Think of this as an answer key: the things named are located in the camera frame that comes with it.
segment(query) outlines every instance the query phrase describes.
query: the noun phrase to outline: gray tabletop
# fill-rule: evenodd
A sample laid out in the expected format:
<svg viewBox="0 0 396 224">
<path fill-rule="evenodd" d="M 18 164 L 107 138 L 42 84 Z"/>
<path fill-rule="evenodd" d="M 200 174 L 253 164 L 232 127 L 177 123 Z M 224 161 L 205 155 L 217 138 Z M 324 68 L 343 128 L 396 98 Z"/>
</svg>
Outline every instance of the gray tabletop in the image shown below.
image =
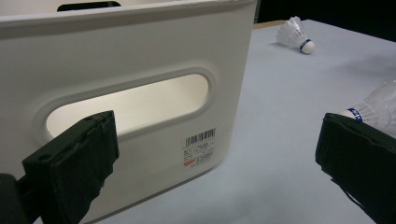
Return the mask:
<svg viewBox="0 0 396 224">
<path fill-rule="evenodd" d="M 254 30 L 230 151 L 210 172 L 100 224 L 374 223 L 315 163 L 322 118 L 396 77 L 396 43 L 303 21 L 311 55 Z"/>
</svg>

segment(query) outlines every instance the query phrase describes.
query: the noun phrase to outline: white label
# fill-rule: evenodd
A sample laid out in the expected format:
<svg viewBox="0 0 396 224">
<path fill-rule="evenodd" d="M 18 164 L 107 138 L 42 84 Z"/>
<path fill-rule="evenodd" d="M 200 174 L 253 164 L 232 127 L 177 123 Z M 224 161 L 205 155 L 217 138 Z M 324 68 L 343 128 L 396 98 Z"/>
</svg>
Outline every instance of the white label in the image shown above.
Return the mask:
<svg viewBox="0 0 396 224">
<path fill-rule="evenodd" d="M 198 133 L 183 140 L 183 164 L 195 167 L 210 160 L 215 149 L 216 129 Z"/>
</svg>

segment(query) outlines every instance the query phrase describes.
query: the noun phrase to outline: oval opening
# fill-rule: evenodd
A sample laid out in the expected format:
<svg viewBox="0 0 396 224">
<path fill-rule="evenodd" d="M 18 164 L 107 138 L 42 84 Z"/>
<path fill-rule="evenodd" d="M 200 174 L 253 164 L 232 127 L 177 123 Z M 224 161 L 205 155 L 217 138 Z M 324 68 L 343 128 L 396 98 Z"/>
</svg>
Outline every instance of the oval opening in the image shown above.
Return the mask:
<svg viewBox="0 0 396 224">
<path fill-rule="evenodd" d="M 55 109 L 47 118 L 47 129 L 55 137 L 81 119 L 113 110 L 117 133 L 129 132 L 197 110 L 208 89 L 203 76 L 192 74 L 118 91 Z"/>
</svg>

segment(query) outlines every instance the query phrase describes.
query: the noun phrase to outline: white shuttlecock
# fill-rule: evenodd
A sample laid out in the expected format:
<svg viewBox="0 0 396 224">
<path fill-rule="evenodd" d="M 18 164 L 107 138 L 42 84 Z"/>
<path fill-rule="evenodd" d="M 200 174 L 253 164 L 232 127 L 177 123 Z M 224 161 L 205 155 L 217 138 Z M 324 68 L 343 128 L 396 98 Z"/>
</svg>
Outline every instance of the white shuttlecock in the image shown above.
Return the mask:
<svg viewBox="0 0 396 224">
<path fill-rule="evenodd" d="M 311 54 L 315 49 L 315 43 L 305 35 L 299 17 L 291 17 L 280 26 L 276 41 L 281 45 L 299 49 L 304 54 Z"/>
<path fill-rule="evenodd" d="M 339 114 L 396 137 L 396 80 L 385 82 L 363 102 Z"/>
</svg>

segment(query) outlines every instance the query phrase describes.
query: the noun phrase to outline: white container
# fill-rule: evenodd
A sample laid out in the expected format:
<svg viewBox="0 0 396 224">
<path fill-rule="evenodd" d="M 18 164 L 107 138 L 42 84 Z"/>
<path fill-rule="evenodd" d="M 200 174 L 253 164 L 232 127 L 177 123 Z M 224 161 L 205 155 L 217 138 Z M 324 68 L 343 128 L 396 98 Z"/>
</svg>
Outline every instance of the white container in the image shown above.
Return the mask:
<svg viewBox="0 0 396 224">
<path fill-rule="evenodd" d="M 73 2 L 0 3 L 1 173 L 22 177 L 21 161 L 68 125 L 115 111 L 120 158 L 84 221 L 224 159 L 256 6 L 118 2 L 66 12 L 56 9 Z"/>
</svg>

